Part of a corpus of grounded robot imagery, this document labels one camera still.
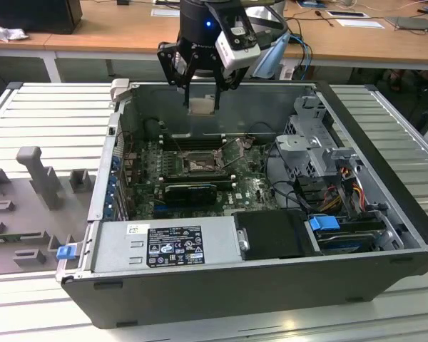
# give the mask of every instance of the paper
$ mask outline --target paper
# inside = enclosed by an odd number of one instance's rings
[[[24,30],[21,30],[19,28],[9,29],[9,28],[0,27],[0,41],[5,41],[8,43],[9,41],[25,39],[28,37],[29,36],[25,34]]]
[[[381,24],[376,21],[369,20],[351,20],[351,19],[336,19],[341,26],[347,27],[363,27],[363,28],[371,28],[371,29],[385,29]]]

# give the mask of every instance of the blue cable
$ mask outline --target blue cable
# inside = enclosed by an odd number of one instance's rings
[[[298,37],[296,37],[296,36],[293,36],[293,35],[290,35],[290,38],[292,38],[292,39],[295,39],[298,43],[300,43],[301,44],[301,46],[304,48],[304,50],[305,50],[305,55],[306,55],[306,67],[305,67],[305,71],[302,73],[302,76],[301,76],[301,79],[302,80],[304,80],[305,79],[305,76],[306,76],[306,73],[307,73],[307,70],[308,70],[308,68],[309,68],[309,64],[310,64],[310,61],[312,60],[312,57],[310,57],[310,52],[309,52],[309,48],[307,47],[307,45],[306,45],[306,43],[304,42],[304,41],[302,41],[301,39],[299,39]]]

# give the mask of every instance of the black plastic cover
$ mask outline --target black plastic cover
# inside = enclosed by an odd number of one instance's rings
[[[302,215],[299,210],[233,214],[236,229],[243,230],[249,242],[249,250],[242,252],[243,259],[287,259],[314,255]]]

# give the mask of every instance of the green circuit board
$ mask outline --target green circuit board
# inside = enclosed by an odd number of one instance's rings
[[[143,142],[138,146],[138,160],[135,162],[135,177],[132,179],[134,200],[133,219],[170,219],[184,217],[230,216],[236,211],[255,211],[277,209],[275,198],[271,194],[263,173],[265,148],[263,145],[243,148],[244,138],[229,140],[219,152],[214,151],[164,151],[158,143]],[[184,158],[190,156],[213,155],[206,162],[207,169],[193,164]],[[162,175],[182,175],[187,168],[197,171],[227,172],[235,176],[235,186],[229,190],[218,190],[215,204],[197,207],[168,207],[163,193],[166,183],[161,182]]]

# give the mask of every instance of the computer case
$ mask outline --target computer case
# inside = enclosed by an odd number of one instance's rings
[[[71,34],[82,14],[79,0],[0,1],[0,26],[27,33]]]

